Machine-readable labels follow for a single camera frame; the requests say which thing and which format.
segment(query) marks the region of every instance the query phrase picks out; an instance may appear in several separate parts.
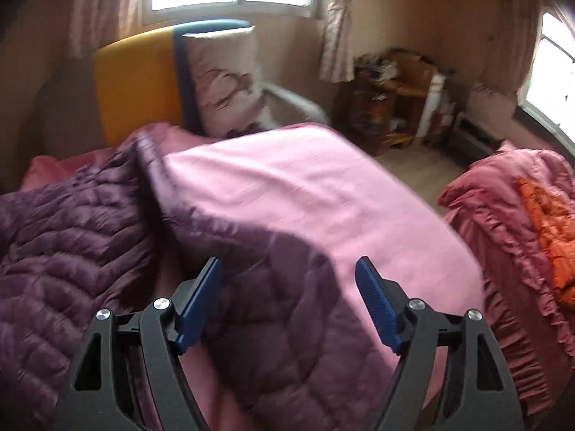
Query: clutter on shelf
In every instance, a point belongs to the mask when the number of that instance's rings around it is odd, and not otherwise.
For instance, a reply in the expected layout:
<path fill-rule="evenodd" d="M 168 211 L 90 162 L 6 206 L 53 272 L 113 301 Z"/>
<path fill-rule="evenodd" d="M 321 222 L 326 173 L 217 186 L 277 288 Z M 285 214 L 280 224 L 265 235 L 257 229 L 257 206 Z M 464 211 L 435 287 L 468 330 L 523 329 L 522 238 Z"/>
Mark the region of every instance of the clutter on shelf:
<path fill-rule="evenodd" d="M 432 61 L 396 48 L 355 60 L 355 80 L 337 97 L 336 127 L 371 155 L 425 137 L 445 76 Z"/>

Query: orange cloth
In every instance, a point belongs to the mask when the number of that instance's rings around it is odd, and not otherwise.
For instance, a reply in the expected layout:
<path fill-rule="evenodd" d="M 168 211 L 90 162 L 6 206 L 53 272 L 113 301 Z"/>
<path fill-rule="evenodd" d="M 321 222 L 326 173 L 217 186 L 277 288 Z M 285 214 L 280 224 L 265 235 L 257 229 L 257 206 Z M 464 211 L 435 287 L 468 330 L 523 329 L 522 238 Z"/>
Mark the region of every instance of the orange cloth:
<path fill-rule="evenodd" d="M 553 288 L 563 305 L 575 308 L 575 223 L 571 209 L 562 197 L 534 181 L 519 178 L 518 183 L 541 249 L 553 265 Z"/>

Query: pillow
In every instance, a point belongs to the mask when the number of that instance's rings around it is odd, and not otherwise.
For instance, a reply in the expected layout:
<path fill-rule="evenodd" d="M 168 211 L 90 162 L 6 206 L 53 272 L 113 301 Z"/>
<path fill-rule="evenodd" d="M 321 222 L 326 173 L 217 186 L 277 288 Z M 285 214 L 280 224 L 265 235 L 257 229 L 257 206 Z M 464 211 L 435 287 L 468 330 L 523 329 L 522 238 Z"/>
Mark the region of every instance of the pillow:
<path fill-rule="evenodd" d="M 184 37 L 206 134 L 233 137 L 270 124 L 257 62 L 255 27 Z"/>
<path fill-rule="evenodd" d="M 130 145 L 66 181 L 0 196 L 0 416 L 16 394 L 45 426 L 96 312 L 148 303 L 159 250 L 139 176 Z"/>

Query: wall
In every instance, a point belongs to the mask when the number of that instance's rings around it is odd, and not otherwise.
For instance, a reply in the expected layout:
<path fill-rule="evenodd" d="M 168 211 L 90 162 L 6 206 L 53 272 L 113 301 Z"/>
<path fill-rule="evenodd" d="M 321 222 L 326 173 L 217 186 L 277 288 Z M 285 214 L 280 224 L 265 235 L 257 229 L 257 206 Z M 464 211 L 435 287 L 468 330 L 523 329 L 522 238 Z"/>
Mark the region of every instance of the wall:
<path fill-rule="evenodd" d="M 355 0 L 353 51 L 383 53 L 391 47 L 429 54 L 436 45 L 437 0 Z"/>
<path fill-rule="evenodd" d="M 29 0 L 0 41 L 0 191 L 42 152 L 33 100 L 67 57 L 71 1 Z"/>
<path fill-rule="evenodd" d="M 436 45 L 429 55 L 444 72 L 455 71 L 455 79 L 468 86 L 481 77 L 496 34 L 502 0 L 436 0 Z M 548 147 L 513 119 L 516 102 L 496 96 L 480 108 L 480 122 L 500 138 L 509 138 L 522 148 Z"/>

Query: bed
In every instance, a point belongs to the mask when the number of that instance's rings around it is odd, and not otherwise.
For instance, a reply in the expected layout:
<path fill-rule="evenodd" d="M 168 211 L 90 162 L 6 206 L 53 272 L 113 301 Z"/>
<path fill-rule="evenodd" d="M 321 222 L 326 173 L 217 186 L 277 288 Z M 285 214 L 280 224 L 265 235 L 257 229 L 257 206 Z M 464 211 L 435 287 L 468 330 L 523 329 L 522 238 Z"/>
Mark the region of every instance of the bed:
<path fill-rule="evenodd" d="M 481 269 L 466 245 L 438 214 L 332 129 L 296 125 L 228 140 L 166 124 L 145 130 L 157 139 L 168 170 L 178 177 L 183 199 L 206 214 L 293 234 L 329 257 L 344 298 L 385 365 L 382 390 L 398 358 L 381 344 L 355 286 L 359 257 L 369 256 L 384 278 L 436 310 L 482 309 Z M 113 149 L 104 149 L 64 161 L 37 157 L 22 188 L 64 179 L 76 167 L 112 154 Z M 171 261 L 168 248 L 151 299 L 169 296 L 177 285 L 180 278 L 173 273 L 178 269 Z M 441 358 L 428 398 L 441 387 Z M 259 429 L 238 405 L 238 391 L 219 380 L 202 346 L 182 357 L 182 367 L 212 429 Z M 146 419 L 153 423 L 153 413 Z"/>
<path fill-rule="evenodd" d="M 476 162 L 439 198 L 447 221 L 484 274 L 486 318 L 530 416 L 556 402 L 575 367 L 575 317 L 553 293 L 553 268 L 521 201 L 518 179 L 533 180 L 573 208 L 573 171 L 557 153 L 506 142 Z"/>

